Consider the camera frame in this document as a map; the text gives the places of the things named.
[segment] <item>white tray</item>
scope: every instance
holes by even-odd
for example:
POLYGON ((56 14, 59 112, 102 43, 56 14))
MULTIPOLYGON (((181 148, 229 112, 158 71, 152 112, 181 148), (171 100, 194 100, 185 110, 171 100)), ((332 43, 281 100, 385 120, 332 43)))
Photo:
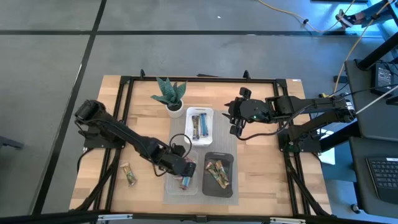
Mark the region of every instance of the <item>white tray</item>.
MULTIPOLYGON (((201 125, 199 122, 199 133, 201 131, 201 125)), ((187 109, 187 118, 185 120, 185 134, 192 140, 193 146, 208 147, 213 142, 213 109, 211 108, 198 108, 190 107, 187 109), (199 140, 192 140, 193 137, 193 123, 192 116, 206 113, 206 124, 209 132, 209 136, 200 136, 199 140)), ((189 140, 184 138, 185 142, 189 144, 189 140)))

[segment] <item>keyboard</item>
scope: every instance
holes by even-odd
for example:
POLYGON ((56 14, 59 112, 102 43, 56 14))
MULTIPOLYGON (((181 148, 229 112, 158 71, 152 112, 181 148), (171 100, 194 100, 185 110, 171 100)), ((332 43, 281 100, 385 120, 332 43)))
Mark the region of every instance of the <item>keyboard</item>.
POLYGON ((370 157, 366 159, 377 197, 398 205, 398 158, 370 157))

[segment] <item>clear plastic tray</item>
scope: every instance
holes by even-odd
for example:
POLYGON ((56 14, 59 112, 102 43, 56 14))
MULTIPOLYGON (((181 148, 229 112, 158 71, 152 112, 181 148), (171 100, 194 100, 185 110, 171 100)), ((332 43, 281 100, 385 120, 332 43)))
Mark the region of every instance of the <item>clear plastic tray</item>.
MULTIPOLYGON (((188 158, 198 164, 198 153, 191 151, 188 158)), ((176 179, 172 174, 166 174, 166 191, 172 195, 195 195, 198 193, 198 172, 195 171, 191 177, 189 188, 183 190, 180 188, 181 179, 176 179)))

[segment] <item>yellow cable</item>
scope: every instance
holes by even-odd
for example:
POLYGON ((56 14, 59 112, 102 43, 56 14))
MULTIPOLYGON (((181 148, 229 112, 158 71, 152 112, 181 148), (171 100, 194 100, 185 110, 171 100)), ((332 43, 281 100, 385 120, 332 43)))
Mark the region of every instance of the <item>yellow cable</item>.
MULTIPOLYGON (((376 15, 379 15, 380 12, 383 11, 383 9, 384 9, 385 7, 388 6, 388 4, 390 4, 390 2, 385 3, 385 5, 383 5, 383 7, 381 7, 381 9, 376 13, 376 15)), ((372 20, 370 21, 370 23, 365 27, 365 30, 363 30, 361 36, 358 38, 358 40, 355 42, 355 44, 353 45, 353 47, 352 47, 351 50, 349 51, 349 53, 348 53, 346 59, 344 60, 344 62, 348 60, 348 57, 351 55, 351 53, 353 52, 353 50, 354 50, 354 48, 356 47, 356 45, 357 45, 357 44, 359 43, 359 41, 362 39, 362 36, 363 36, 363 34, 365 33, 366 29, 368 29, 368 27, 369 27, 370 25, 372 25, 373 21, 374 21, 374 19, 372 19, 372 20)), ((333 95, 336 93, 336 90, 337 90, 337 87, 338 87, 338 80, 340 79, 340 76, 341 76, 341 74, 343 73, 344 62, 343 62, 343 64, 341 65, 340 72, 338 73, 338 76, 337 76, 336 85, 335 85, 335 90, 333 90, 333 93, 332 93, 330 96, 333 96, 333 95)))
MULTIPOLYGON (((301 18, 303 21, 305 20, 302 16, 300 16, 300 15, 294 13, 294 12, 289 12, 289 11, 286 11, 286 10, 278 9, 278 8, 276 8, 276 7, 273 7, 273 6, 268 5, 267 3, 265 3, 265 2, 263 2, 263 1, 261 1, 261 0, 258 0, 258 1, 259 1, 261 4, 263 4, 263 5, 267 6, 267 7, 269 7, 270 9, 273 9, 273 10, 276 10, 276 11, 279 11, 279 12, 283 12, 283 13, 286 13, 286 14, 290 14, 290 15, 293 15, 293 16, 296 16, 296 17, 299 17, 299 18, 301 18)), ((329 29, 326 29, 326 30, 318 30, 318 29, 314 28, 313 26, 311 26, 310 22, 307 22, 306 24, 308 24, 308 26, 309 26, 312 30, 314 30, 315 32, 323 33, 323 32, 329 31, 331 28, 333 28, 335 25, 337 25, 337 23, 340 22, 340 20, 343 18, 343 16, 345 16, 345 14, 346 14, 347 11, 350 9, 350 7, 354 4, 354 2, 355 2, 355 0, 353 0, 353 1, 351 2, 351 4, 348 6, 347 10, 343 13, 343 15, 341 15, 341 17, 337 20, 337 22, 336 22, 333 26, 331 26, 329 29)))

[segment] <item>black tray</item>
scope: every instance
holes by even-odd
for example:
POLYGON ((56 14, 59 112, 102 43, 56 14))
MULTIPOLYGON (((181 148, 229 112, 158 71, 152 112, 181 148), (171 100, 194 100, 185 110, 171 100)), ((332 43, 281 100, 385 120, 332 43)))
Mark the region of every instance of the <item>black tray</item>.
POLYGON ((223 164, 225 173, 229 180, 229 185, 223 189, 218 183, 217 180, 209 173, 207 170, 203 171, 203 185, 201 191, 203 194, 208 196, 215 197, 231 197, 233 194, 232 191, 232 164, 234 162, 234 157, 228 153, 221 152, 207 152, 205 155, 205 166, 210 161, 216 162, 221 160, 223 164))

